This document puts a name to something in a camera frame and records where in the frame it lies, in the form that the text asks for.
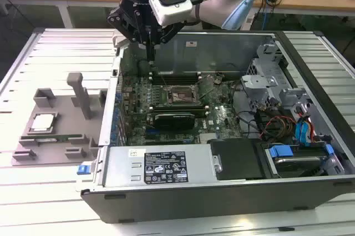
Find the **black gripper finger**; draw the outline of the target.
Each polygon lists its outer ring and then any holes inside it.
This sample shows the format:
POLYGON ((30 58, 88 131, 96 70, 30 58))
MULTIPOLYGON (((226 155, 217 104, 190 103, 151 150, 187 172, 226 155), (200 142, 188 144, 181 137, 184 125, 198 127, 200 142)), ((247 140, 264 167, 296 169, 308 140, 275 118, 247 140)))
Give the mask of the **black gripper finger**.
POLYGON ((146 23, 144 12, 139 8, 131 10, 116 8, 109 17, 108 22, 123 36, 133 43, 145 48, 146 58, 151 61, 150 25, 146 23))
POLYGON ((155 59, 155 47, 171 40, 182 28, 183 22, 162 27, 157 22, 151 25, 151 61, 155 59))

